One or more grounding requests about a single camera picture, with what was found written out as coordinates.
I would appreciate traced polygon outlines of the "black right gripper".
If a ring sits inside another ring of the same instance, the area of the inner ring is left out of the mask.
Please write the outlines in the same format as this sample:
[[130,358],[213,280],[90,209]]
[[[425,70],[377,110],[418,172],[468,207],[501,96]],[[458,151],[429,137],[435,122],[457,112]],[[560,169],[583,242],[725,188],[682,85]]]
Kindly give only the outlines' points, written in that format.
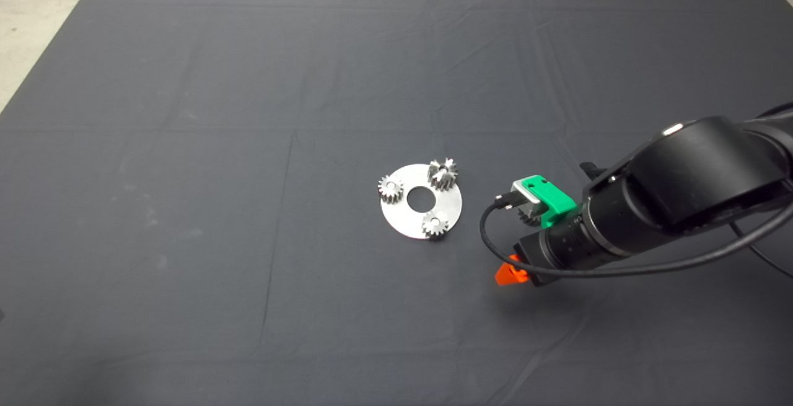
[[594,242],[586,231],[580,211],[570,211],[554,225],[524,236],[513,245],[515,255],[508,256],[496,271],[498,286],[520,285],[528,282],[526,270],[512,262],[550,270],[592,270]]

